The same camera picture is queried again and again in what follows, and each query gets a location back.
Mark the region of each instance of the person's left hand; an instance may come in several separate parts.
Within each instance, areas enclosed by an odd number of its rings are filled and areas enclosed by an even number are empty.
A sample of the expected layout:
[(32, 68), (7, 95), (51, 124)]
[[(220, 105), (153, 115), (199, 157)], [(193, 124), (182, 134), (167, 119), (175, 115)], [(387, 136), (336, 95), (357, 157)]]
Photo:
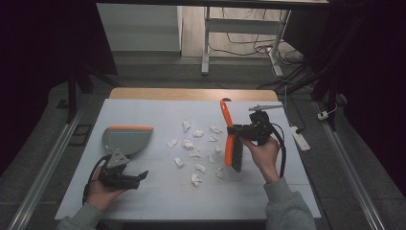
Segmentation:
[(86, 202), (93, 207), (104, 212), (113, 202), (113, 200), (126, 190), (111, 190), (102, 185), (98, 180), (102, 167), (98, 167), (93, 175), (92, 182), (89, 185), (89, 194)]

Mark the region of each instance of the gray sleeve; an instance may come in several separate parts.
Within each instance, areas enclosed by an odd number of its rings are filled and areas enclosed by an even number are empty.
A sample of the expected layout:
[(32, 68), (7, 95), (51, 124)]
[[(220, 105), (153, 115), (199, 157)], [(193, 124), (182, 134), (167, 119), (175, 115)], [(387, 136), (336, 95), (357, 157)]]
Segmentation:
[(56, 230), (93, 230), (102, 218), (102, 214), (102, 211), (84, 203), (72, 218), (63, 218)]
[(284, 178), (265, 184), (263, 188), (269, 200), (266, 205), (266, 229), (316, 229), (314, 218), (302, 195), (299, 192), (292, 193)]

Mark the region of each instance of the white wall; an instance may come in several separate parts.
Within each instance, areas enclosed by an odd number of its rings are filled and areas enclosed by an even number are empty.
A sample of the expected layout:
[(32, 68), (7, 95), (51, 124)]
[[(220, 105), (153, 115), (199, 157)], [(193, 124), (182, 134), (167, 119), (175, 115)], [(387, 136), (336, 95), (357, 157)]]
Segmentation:
[(97, 4), (112, 51), (180, 51), (176, 6)]

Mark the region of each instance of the brush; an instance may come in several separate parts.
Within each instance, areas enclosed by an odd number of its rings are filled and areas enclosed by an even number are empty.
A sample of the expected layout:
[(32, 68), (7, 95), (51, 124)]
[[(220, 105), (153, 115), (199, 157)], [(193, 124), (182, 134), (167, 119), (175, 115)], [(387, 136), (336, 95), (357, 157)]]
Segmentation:
[(237, 136), (236, 130), (233, 125), (233, 120), (231, 119), (230, 112), (228, 110), (227, 104), (221, 100), (220, 101), (221, 112), (223, 113), (224, 120), (227, 124), (227, 142), (226, 150), (224, 154), (224, 164), (226, 166), (231, 166), (236, 172), (241, 172), (242, 167), (242, 142)]

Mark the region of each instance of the human hand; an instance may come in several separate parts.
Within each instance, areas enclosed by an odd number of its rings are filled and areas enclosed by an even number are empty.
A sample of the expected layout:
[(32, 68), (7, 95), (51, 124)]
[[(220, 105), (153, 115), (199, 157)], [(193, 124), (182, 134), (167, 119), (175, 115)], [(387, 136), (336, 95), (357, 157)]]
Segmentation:
[(265, 145), (256, 146), (248, 139), (240, 138), (240, 140), (251, 151), (254, 163), (259, 168), (266, 183), (280, 180), (277, 172), (277, 158), (280, 150), (278, 141), (269, 137)]
[(113, 200), (126, 190), (112, 190), (104, 187), (98, 180), (102, 167), (98, 167), (93, 175), (92, 182), (89, 185), (89, 194), (86, 202), (93, 207), (104, 212), (113, 202)]

